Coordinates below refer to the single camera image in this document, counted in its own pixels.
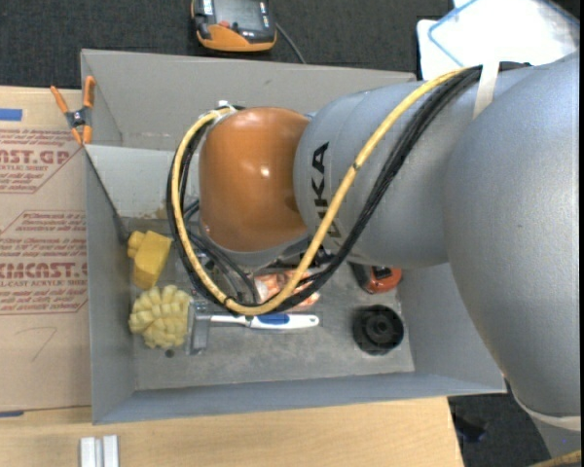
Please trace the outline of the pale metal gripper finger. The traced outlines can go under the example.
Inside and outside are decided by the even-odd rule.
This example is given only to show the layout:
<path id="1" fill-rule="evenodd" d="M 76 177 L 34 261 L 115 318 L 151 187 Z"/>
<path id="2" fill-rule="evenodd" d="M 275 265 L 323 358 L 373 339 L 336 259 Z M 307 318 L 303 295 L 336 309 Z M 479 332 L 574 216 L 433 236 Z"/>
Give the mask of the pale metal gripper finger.
<path id="1" fill-rule="evenodd" d="M 208 344 L 213 312 L 204 302 L 191 302 L 189 307 L 189 354 L 203 353 Z"/>

